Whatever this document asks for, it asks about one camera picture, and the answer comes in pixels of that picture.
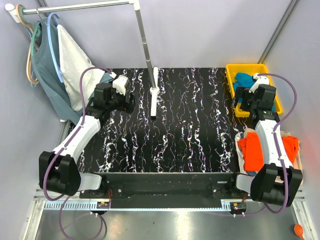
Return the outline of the blue t-shirt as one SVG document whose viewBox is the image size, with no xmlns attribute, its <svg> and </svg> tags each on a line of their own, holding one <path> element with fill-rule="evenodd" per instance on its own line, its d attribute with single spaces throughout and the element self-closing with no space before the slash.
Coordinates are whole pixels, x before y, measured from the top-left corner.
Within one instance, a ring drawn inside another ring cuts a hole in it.
<svg viewBox="0 0 320 240">
<path fill-rule="evenodd" d="M 251 88 L 253 86 L 253 84 L 255 83 L 253 81 L 253 77 L 252 77 L 252 80 L 251 80 L 251 76 L 249 76 L 248 74 L 245 74 L 245 73 L 240 73 L 239 72 L 236 75 L 236 78 L 238 79 L 238 81 L 233 83 L 233 87 L 234 87 L 235 93 L 236 93 L 237 87 Z"/>
</svg>

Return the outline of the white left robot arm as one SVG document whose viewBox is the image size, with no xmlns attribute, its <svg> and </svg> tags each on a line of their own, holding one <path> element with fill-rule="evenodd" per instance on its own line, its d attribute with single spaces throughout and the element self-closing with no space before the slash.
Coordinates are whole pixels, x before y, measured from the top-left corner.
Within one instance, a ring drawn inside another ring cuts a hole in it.
<svg viewBox="0 0 320 240">
<path fill-rule="evenodd" d="M 135 96 L 127 91 L 127 84 L 120 79 L 97 84 L 94 96 L 72 132 L 54 150 L 43 151 L 39 156 L 39 186 L 44 193 L 51 191 L 61 196 L 73 196 L 79 191 L 90 190 L 95 197 L 103 198 L 108 193 L 108 186 L 102 182 L 102 176 L 80 172 L 77 161 L 111 112 L 131 114 L 135 105 Z"/>
</svg>

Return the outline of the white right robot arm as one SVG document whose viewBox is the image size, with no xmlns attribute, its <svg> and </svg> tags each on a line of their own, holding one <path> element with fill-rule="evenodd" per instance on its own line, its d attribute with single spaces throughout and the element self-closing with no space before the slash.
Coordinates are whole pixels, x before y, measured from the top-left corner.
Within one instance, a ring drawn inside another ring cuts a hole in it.
<svg viewBox="0 0 320 240">
<path fill-rule="evenodd" d="M 266 206 L 278 205 L 284 209 L 292 205 L 303 174 L 293 167 L 286 155 L 280 132 L 280 118 L 272 110 L 275 98 L 276 88 L 268 84 L 260 84 L 255 90 L 237 87 L 232 104 L 237 105 L 241 99 L 240 108 L 249 112 L 261 145 L 263 166 L 256 176 L 237 173 L 234 181 L 227 185 L 227 192 L 235 199 L 246 192 L 253 201 Z"/>
</svg>

